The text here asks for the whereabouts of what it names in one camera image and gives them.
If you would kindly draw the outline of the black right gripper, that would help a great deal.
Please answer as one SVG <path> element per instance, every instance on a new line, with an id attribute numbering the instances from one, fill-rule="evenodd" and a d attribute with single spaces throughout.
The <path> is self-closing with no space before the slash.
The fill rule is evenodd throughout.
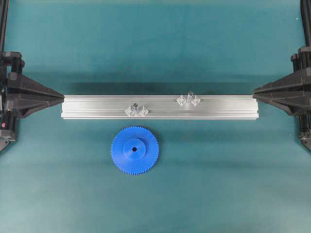
<path id="1" fill-rule="evenodd" d="M 278 109 L 283 110 L 289 116 L 297 116 L 299 120 L 299 139 L 302 145 L 311 150 L 311 85 L 304 84 L 304 74 L 307 74 L 307 68 L 311 67 L 311 48 L 301 47 L 298 53 L 291 56 L 293 71 L 281 79 L 267 83 L 253 92 L 253 98 L 264 102 Z M 303 104 L 300 107 L 290 105 L 283 100 L 279 101 L 273 98 L 270 92 L 290 91 L 297 89 L 302 94 Z"/>

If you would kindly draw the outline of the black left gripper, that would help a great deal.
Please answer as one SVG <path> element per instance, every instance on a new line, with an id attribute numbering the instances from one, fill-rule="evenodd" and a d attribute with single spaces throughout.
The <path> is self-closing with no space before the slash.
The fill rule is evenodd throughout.
<path id="1" fill-rule="evenodd" d="M 3 52 L 0 59 L 0 150 L 17 139 L 18 118 L 64 102 L 64 95 L 21 74 L 20 52 Z"/>

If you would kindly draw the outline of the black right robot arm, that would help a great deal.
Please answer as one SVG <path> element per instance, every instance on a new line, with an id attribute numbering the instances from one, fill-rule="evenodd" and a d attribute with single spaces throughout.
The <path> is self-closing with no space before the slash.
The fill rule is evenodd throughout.
<path id="1" fill-rule="evenodd" d="M 299 139 L 311 149 L 311 2 L 302 0 L 300 11 L 306 45 L 291 56 L 294 72 L 253 92 L 256 100 L 298 118 Z"/>

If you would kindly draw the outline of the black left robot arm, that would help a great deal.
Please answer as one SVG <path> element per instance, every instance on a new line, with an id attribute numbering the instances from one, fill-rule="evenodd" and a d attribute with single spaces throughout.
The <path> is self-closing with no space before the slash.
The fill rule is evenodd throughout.
<path id="1" fill-rule="evenodd" d="M 0 150 L 17 139 L 18 120 L 61 104 L 64 95 L 23 75 L 20 52 L 5 52 L 9 1 L 0 2 Z"/>

